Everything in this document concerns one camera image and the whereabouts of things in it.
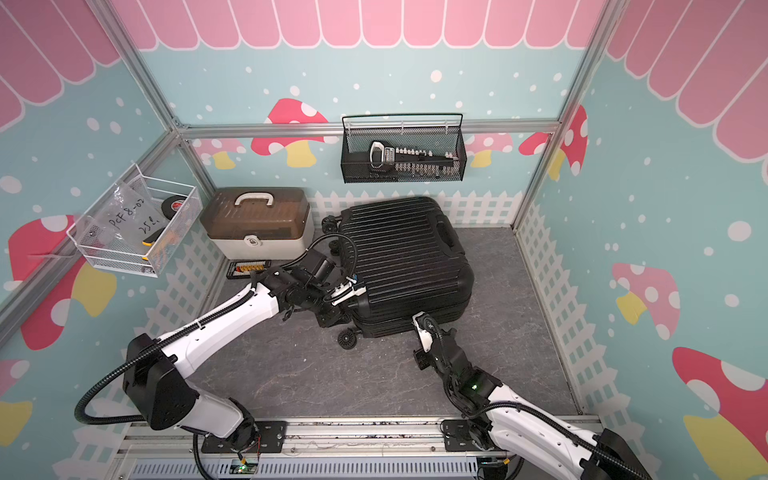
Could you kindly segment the black ribbed hard-shell suitcase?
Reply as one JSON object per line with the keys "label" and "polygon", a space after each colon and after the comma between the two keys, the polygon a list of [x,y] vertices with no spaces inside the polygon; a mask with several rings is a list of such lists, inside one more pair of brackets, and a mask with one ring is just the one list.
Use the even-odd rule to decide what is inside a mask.
{"label": "black ribbed hard-shell suitcase", "polygon": [[469,305],[474,272],[449,218],[436,200],[403,197],[356,205],[322,220],[322,232],[338,233],[345,268],[353,267],[366,292],[345,303],[337,320],[350,326],[337,342],[345,350],[357,338],[406,332],[412,316],[425,312],[443,324],[458,320]]}

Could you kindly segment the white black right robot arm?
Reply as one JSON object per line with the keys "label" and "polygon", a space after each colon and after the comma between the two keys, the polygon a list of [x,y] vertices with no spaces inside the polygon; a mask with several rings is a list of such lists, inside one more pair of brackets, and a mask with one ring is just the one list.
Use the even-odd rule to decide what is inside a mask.
{"label": "white black right robot arm", "polygon": [[434,369],[450,403],[467,422],[470,441],[482,450],[518,456],[556,479],[649,479],[637,455],[610,429],[578,428],[525,400],[473,365],[456,341],[427,313],[412,316],[421,347],[420,369]]}

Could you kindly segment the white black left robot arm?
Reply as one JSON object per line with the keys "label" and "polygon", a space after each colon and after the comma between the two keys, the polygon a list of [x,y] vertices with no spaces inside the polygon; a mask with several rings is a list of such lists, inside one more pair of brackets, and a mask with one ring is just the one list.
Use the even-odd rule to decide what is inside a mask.
{"label": "white black left robot arm", "polygon": [[[278,314],[290,317],[295,310],[303,310],[319,318],[332,317],[348,300],[363,295],[366,287],[355,273],[357,246],[347,235],[333,237],[352,254],[336,284],[327,281],[333,263],[315,243],[294,260],[251,273],[248,286],[185,326],[155,339],[146,334],[135,337],[125,362],[77,402],[75,419],[92,426],[145,421],[154,430],[178,427],[215,437],[234,452],[251,448],[261,438],[251,413],[236,400],[199,389],[188,379],[223,347]],[[137,414],[89,414],[89,403],[116,380],[122,380]]]}

